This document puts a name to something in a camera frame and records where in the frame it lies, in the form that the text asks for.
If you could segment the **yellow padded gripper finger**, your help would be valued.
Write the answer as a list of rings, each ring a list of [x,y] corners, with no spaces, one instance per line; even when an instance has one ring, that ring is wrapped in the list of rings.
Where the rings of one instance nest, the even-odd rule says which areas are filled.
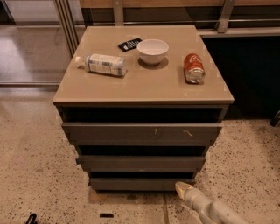
[[[185,198],[186,191],[193,189],[193,186],[185,182],[178,181],[175,183],[175,189],[178,196],[183,200]]]

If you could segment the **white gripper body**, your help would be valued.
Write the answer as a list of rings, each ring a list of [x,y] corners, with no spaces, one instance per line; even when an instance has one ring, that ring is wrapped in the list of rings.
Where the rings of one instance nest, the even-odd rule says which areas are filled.
[[[209,214],[213,202],[198,188],[190,188],[185,191],[185,203],[198,214]]]

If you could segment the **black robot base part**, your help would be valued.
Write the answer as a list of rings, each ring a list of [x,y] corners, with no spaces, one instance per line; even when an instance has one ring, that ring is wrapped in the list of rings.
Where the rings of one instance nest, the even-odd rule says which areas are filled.
[[[275,127],[277,124],[278,124],[278,122],[280,121],[280,110],[278,110],[277,112],[276,112],[276,115],[270,120],[270,125],[272,126],[272,127]]]

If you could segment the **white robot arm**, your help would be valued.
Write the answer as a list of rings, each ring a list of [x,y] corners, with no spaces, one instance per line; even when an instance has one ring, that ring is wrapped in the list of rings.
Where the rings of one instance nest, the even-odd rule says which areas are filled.
[[[175,189],[185,204],[198,213],[203,224],[249,224],[226,203],[210,199],[199,188],[178,181]]]

